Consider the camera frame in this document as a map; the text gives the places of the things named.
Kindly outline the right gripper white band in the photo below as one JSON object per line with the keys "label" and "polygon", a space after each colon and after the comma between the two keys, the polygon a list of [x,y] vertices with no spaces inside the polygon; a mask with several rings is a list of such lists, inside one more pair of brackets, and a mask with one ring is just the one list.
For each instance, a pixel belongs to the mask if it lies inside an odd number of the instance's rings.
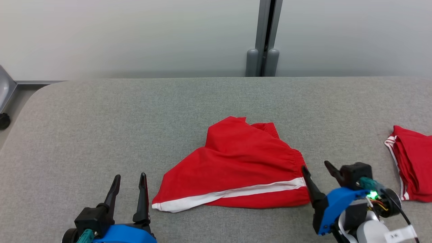
{"label": "right gripper white band", "polygon": [[[324,164],[330,175],[343,187],[345,181],[341,171],[330,161],[324,161]],[[314,209],[312,226],[315,233],[321,236],[330,234],[336,243],[357,243],[356,230],[366,221],[366,201],[350,201],[350,197],[328,198],[315,185],[306,165],[302,166],[301,171]]]}

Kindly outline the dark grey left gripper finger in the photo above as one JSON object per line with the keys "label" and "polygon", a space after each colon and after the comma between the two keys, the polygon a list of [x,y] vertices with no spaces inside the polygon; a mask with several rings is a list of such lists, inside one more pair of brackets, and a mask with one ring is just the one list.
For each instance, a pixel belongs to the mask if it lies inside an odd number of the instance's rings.
{"label": "dark grey left gripper finger", "polygon": [[147,177],[144,172],[142,172],[140,175],[138,189],[138,205],[136,208],[136,213],[133,215],[133,222],[135,224],[150,224]]}
{"label": "dark grey left gripper finger", "polygon": [[97,205],[97,207],[102,207],[106,209],[106,214],[108,217],[114,217],[116,197],[120,191],[120,181],[121,181],[121,175],[120,174],[116,175],[107,193],[105,201]]}

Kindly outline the red shorts white stripe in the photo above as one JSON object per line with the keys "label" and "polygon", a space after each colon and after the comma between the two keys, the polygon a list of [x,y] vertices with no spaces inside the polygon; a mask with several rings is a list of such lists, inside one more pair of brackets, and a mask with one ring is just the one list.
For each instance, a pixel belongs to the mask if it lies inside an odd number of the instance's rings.
{"label": "red shorts white stripe", "polygon": [[248,124],[245,117],[230,116],[210,126],[205,145],[165,173],[152,208],[177,213],[201,205],[303,206],[309,203],[304,165],[274,123]]}

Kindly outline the red white baseball jersey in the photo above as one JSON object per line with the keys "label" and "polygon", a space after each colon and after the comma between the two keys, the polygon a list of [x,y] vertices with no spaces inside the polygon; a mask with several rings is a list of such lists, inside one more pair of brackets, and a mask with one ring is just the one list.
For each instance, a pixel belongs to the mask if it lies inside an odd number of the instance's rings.
{"label": "red white baseball jersey", "polygon": [[432,203],[432,135],[394,126],[385,140],[401,181],[401,200]]}

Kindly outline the grey cart with black wheel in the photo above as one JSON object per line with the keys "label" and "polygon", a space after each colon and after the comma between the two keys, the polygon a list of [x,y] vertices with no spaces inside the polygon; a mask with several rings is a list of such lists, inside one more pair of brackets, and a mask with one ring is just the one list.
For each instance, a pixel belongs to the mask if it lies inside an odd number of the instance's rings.
{"label": "grey cart with black wheel", "polygon": [[0,130],[5,130],[11,123],[8,114],[3,110],[17,87],[17,83],[0,65]]}

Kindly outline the grey metal door frame post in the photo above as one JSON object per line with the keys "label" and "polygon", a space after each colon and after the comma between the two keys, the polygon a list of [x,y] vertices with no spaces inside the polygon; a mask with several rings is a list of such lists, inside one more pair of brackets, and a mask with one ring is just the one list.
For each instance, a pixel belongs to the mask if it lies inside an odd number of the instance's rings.
{"label": "grey metal door frame post", "polygon": [[280,52],[275,46],[283,0],[260,0],[255,47],[246,54],[247,77],[274,77]]}

